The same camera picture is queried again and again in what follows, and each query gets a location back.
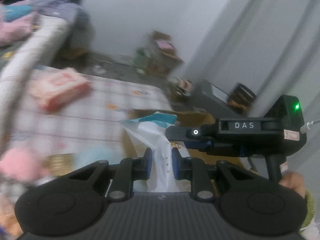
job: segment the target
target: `green fabric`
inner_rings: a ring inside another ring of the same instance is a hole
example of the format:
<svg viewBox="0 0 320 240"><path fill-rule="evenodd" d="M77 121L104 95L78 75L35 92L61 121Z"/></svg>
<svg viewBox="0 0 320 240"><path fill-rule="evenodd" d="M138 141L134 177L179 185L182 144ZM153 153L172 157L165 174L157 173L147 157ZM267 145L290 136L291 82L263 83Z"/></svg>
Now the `green fabric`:
<svg viewBox="0 0 320 240"><path fill-rule="evenodd" d="M301 228L305 228L311 223L311 220L315 216L315 212L316 212L315 200L313 199L313 196L309 190L306 191L305 199L307 201L307 216L306 216L306 219L304 220Z"/></svg>

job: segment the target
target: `ribbed black surface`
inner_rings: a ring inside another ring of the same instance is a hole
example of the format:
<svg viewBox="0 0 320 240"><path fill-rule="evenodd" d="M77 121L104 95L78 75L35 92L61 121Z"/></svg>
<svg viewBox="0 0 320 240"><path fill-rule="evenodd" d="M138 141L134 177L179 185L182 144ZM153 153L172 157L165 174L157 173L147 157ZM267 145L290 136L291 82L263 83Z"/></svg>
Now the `ribbed black surface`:
<svg viewBox="0 0 320 240"><path fill-rule="evenodd" d="M113 203L96 224L60 238L23 235L21 240L303 240L298 234L259 237L226 223L212 204L190 199L188 193L135 193Z"/></svg>

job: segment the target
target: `pink sticker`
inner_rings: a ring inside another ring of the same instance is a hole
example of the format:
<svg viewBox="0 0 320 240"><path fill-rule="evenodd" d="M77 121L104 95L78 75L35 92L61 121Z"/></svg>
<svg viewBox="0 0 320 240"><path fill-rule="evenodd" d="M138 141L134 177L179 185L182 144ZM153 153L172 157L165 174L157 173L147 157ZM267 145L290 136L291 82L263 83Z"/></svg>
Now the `pink sticker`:
<svg viewBox="0 0 320 240"><path fill-rule="evenodd" d="M300 140L299 132L290 131L290 130L283 130L283 132L284 132L284 138L287 140L293 140L293 141Z"/></svg>

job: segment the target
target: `human hand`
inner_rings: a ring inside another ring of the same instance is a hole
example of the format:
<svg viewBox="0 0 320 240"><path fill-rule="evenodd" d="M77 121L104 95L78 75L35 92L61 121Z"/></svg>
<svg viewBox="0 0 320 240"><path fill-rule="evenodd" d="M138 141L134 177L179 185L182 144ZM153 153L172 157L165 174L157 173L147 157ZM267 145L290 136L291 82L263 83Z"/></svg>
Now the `human hand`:
<svg viewBox="0 0 320 240"><path fill-rule="evenodd" d="M306 184L301 174L290 171L283 176L279 184L281 186L293 189L301 197L305 198Z"/></svg>

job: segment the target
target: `white plastic bag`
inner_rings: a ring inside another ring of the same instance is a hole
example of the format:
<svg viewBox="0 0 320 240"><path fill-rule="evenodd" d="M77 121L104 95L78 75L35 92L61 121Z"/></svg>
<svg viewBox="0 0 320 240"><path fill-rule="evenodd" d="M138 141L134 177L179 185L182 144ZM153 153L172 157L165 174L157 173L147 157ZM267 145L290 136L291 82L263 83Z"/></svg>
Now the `white plastic bag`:
<svg viewBox="0 0 320 240"><path fill-rule="evenodd" d="M143 156L147 147L152 150L151 175L147 180L148 192L190 191L189 182L174 178L172 145L165 136L165 129L173 125L176 118L173 114L156 112L143 118L121 121L139 157ZM179 145L182 157L190 156L183 143Z"/></svg>

